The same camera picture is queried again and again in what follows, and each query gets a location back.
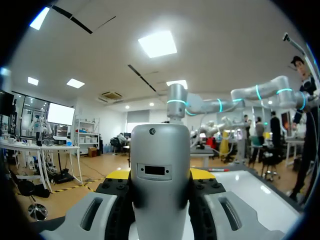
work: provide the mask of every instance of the red object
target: red object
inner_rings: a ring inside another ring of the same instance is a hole
[[[212,149],[217,148],[217,142],[215,137],[208,137],[205,144],[209,145]]]
[[[228,168],[209,168],[208,172],[229,172]]]

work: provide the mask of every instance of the monitor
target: monitor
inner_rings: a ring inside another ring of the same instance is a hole
[[[290,112],[281,114],[282,126],[286,130],[286,135],[291,136]]]
[[[51,102],[47,121],[54,124],[72,125],[74,114],[75,109],[73,107],[62,106]]]
[[[10,117],[14,95],[0,90],[0,114]]]
[[[123,133],[123,136],[124,136],[125,138],[131,138],[131,133],[129,133],[129,132],[124,132],[124,133]]]

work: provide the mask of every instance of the yellow panel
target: yellow panel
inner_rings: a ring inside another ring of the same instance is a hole
[[[213,176],[210,172],[206,170],[200,170],[197,168],[190,168],[192,173],[193,180],[197,179],[215,179],[216,177]]]
[[[205,170],[200,170],[196,168],[190,168],[192,172],[192,177],[194,180],[197,179],[214,179],[215,176],[213,176],[210,172]],[[129,170],[116,170],[111,172],[108,176],[106,176],[108,179],[128,179],[129,177]]]
[[[106,176],[108,179],[128,179],[129,170],[116,170]]]

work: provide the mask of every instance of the ceiling light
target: ceiling light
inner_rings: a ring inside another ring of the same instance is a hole
[[[28,77],[28,83],[38,86],[39,81],[32,77]]]
[[[30,27],[39,30],[43,21],[45,20],[45,17],[47,16],[50,8],[45,7],[38,16],[33,20],[33,22],[30,24]]]
[[[140,38],[139,43],[149,58],[177,53],[176,45],[170,31],[161,31]]]
[[[0,74],[2,76],[7,76],[9,77],[11,75],[11,71],[9,69],[6,69],[5,67],[1,67],[0,69]]]
[[[188,89],[187,81],[186,80],[178,80],[178,81],[167,81],[166,85],[170,86],[172,84],[181,84],[184,89]]]
[[[67,85],[71,86],[71,87],[74,87],[76,89],[79,89],[81,88],[83,85],[85,85],[82,81],[78,81],[78,80],[75,80],[73,78],[71,78],[67,83]]]

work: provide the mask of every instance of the window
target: window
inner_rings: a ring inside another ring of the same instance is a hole
[[[135,126],[142,125],[142,124],[149,124],[149,122],[128,122],[126,124],[126,132],[131,133]]]

